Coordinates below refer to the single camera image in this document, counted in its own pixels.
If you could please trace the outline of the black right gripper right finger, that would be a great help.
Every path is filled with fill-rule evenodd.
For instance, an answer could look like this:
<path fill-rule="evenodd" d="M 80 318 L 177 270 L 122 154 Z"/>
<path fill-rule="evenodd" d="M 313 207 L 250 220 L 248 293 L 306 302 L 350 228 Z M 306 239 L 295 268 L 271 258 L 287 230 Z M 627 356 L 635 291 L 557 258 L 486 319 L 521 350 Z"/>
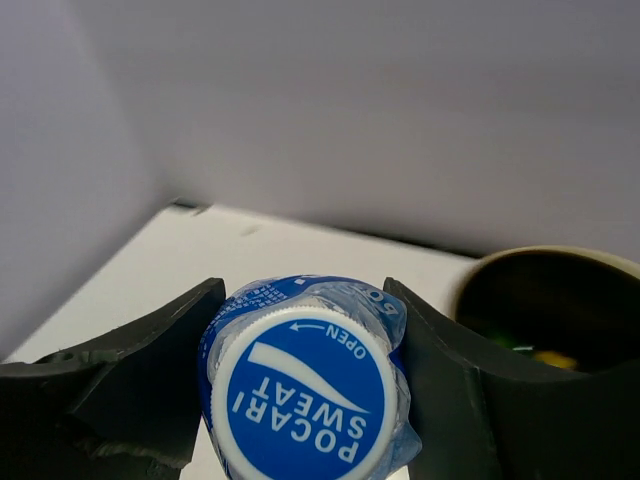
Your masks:
<path fill-rule="evenodd" d="M 453 322 L 400 281 L 401 348 L 414 479 L 635 479 L 639 363 L 571 372 L 528 359 Z"/>

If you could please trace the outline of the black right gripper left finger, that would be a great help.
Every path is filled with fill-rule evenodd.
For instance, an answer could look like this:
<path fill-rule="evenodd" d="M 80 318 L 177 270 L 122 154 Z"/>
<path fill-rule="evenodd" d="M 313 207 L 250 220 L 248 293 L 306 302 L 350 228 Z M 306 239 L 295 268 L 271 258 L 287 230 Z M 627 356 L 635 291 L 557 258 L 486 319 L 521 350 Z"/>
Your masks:
<path fill-rule="evenodd" d="M 201 418 L 198 344 L 224 300 L 209 278 L 89 341 L 2 364 L 2 478 L 179 478 Z"/>

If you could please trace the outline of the clear bottle blue label white cap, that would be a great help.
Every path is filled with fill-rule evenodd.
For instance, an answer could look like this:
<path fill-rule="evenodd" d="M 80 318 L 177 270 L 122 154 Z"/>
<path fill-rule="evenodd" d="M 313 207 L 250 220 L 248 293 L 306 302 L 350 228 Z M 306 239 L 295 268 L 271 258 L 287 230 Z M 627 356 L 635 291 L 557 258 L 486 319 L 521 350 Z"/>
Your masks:
<path fill-rule="evenodd" d="M 230 479 L 385 479 L 422 443 L 400 357 L 405 304 L 295 275 L 234 292 L 198 351 L 202 415 Z"/>

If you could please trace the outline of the green plastic bottle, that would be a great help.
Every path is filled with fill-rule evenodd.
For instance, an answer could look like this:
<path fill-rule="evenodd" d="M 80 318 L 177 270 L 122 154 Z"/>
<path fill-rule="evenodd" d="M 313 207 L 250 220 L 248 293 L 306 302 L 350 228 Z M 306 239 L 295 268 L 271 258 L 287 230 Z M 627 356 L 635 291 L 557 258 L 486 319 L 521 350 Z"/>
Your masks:
<path fill-rule="evenodd" d="M 507 335 L 495 335 L 492 337 L 492 341 L 506 349 L 523 355 L 531 355 L 535 350 L 533 345 Z"/>

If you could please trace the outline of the clear bottle orange label yellow cap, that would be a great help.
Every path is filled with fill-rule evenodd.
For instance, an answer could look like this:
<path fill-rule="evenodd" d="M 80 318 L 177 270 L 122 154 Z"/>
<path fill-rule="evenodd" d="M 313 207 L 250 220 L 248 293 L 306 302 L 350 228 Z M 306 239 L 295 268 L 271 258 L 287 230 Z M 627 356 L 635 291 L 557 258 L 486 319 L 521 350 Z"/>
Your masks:
<path fill-rule="evenodd" d="M 573 371 L 578 368 L 577 360 L 556 351 L 536 350 L 533 352 L 532 358 L 538 362 L 542 362 L 544 364 L 560 369 Z"/>

